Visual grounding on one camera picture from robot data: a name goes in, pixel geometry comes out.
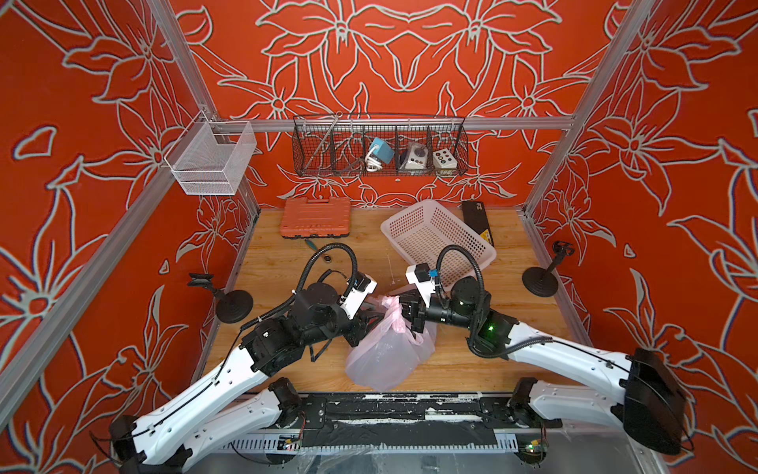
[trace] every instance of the orange toolbox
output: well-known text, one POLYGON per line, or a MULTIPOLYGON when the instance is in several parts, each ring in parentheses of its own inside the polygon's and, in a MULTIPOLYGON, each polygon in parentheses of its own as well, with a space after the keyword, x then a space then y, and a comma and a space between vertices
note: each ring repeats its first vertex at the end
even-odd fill
POLYGON ((279 233, 286 239, 347 237, 350 234, 350 198, 290 198, 284 204, 279 233))

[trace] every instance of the wire mesh basket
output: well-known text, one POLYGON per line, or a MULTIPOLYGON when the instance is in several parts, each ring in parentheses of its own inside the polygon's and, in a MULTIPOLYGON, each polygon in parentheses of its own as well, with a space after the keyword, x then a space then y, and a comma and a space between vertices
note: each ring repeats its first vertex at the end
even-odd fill
POLYGON ((179 159, 168 163, 171 172, 187 194, 232 196, 258 145, 252 126, 247 123, 236 143, 219 143, 207 122, 201 127, 179 159))
POLYGON ((456 176, 468 171, 468 136, 463 117, 398 116, 385 118, 340 113, 335 115, 299 115, 293 121, 293 161, 299 176, 456 176), (389 163, 379 171, 370 171, 365 157, 375 138, 393 150, 389 163), (409 144, 426 147, 427 159, 422 169, 404 166, 409 144), (434 152, 447 149, 456 160, 454 168, 437 168, 434 152))

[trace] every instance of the white power strip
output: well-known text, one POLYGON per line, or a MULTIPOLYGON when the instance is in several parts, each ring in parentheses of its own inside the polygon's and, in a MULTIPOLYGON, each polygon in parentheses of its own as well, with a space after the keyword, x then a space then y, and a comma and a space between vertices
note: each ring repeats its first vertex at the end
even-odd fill
POLYGON ((453 154, 447 148, 437 150, 432 153, 432 159, 434 160, 434 167, 443 170, 451 170, 458 168, 458 162, 453 158, 453 154))

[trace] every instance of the pink plastic bag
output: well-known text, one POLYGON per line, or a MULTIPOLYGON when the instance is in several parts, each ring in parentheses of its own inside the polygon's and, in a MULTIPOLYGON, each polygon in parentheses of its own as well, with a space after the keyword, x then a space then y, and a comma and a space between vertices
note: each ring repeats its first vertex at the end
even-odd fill
POLYGON ((345 372, 358 385, 387 391, 434 353, 437 325, 428 322, 423 334, 412 333, 398 297, 382 297, 381 304, 387 308, 384 319, 350 352, 345 372))

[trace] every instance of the white plastic basket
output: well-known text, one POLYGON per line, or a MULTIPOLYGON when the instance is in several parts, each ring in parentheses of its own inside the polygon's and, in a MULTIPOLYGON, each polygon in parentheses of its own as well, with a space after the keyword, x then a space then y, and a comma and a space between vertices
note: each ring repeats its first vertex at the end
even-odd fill
POLYGON ((193 137, 171 171, 184 192, 232 196, 258 145, 248 122, 237 143, 217 143, 207 123, 193 137))
MULTIPOLYGON (((382 222, 381 231, 411 265, 428 263, 429 268, 434 268, 440 251, 451 243, 471 252, 479 268, 489 265, 497 255, 494 247, 433 199, 398 212, 382 222)), ((471 264, 459 252, 445 255, 440 276, 446 290, 459 279, 473 274, 471 264)))

